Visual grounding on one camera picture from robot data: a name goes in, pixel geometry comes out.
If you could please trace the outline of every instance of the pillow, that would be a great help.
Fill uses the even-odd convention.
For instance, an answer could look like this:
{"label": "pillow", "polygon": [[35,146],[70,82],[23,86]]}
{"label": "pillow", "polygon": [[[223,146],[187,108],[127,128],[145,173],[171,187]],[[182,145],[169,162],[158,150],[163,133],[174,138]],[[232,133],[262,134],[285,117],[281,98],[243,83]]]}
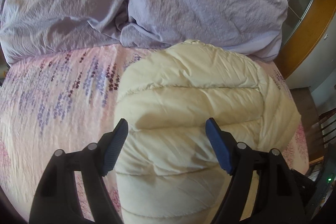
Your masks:
{"label": "pillow", "polygon": [[129,0],[124,46],[167,47],[186,39],[274,59],[287,0]]}
{"label": "pillow", "polygon": [[119,43],[128,0],[0,0],[0,41],[13,64],[36,56]]}

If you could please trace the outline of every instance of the silver screw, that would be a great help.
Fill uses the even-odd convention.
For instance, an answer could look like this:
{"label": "silver screw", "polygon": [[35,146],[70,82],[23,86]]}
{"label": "silver screw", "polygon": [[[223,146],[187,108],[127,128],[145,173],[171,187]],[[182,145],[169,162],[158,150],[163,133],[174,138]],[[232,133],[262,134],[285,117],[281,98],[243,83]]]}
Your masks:
{"label": "silver screw", "polygon": [[245,148],[247,147],[247,145],[246,145],[246,143],[239,142],[239,143],[237,143],[237,147],[238,147],[239,149],[245,149]]}
{"label": "silver screw", "polygon": [[274,156],[279,156],[280,155],[280,151],[278,149],[274,148],[274,149],[272,149],[272,154]]}
{"label": "silver screw", "polygon": [[96,143],[90,143],[90,144],[87,146],[87,148],[88,148],[89,150],[95,150],[95,149],[97,148],[97,144],[96,144]]}
{"label": "silver screw", "polygon": [[59,156],[61,156],[62,154],[63,154],[63,150],[62,150],[62,149],[58,149],[58,150],[56,150],[55,153],[54,153],[54,155],[55,155],[56,157],[59,157]]}

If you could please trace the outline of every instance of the bed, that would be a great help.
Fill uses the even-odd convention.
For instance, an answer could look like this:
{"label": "bed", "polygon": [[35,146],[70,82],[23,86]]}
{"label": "bed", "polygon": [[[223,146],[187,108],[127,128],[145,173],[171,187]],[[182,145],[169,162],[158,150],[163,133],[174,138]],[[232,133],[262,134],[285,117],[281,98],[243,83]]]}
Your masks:
{"label": "bed", "polygon": [[[53,151],[81,150],[113,129],[120,78],[130,64],[152,51],[113,44],[27,57],[12,65],[0,90],[0,186],[25,220]],[[291,98],[275,64],[255,61]],[[307,171],[301,124],[283,156],[290,168]],[[80,173],[76,183],[83,214],[92,220]],[[120,212],[113,172],[105,184]]]}

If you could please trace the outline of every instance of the wooden floor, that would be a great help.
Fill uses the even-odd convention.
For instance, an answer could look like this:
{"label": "wooden floor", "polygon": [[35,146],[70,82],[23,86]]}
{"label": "wooden floor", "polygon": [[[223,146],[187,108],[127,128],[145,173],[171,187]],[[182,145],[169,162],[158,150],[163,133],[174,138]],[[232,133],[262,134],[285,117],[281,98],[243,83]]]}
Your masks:
{"label": "wooden floor", "polygon": [[323,157],[325,153],[319,125],[319,115],[308,88],[293,89],[291,90],[291,94],[301,114],[302,125],[307,140],[309,162],[313,163]]}

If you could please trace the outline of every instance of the pink floral bed sheet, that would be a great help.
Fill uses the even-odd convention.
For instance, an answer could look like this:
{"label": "pink floral bed sheet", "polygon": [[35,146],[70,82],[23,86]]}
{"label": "pink floral bed sheet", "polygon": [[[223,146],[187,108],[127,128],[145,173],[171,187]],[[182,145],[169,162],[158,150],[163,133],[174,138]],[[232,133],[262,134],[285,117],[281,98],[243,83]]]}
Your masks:
{"label": "pink floral bed sheet", "polygon": [[[0,185],[26,220],[53,152],[81,150],[113,130],[120,77],[150,52],[111,45],[28,58],[10,69],[0,89]],[[291,97],[275,64],[256,62]],[[283,156],[289,167],[301,173],[308,169],[301,124]],[[120,213],[115,173],[104,182]],[[76,185],[83,215],[93,220],[80,172]]]}

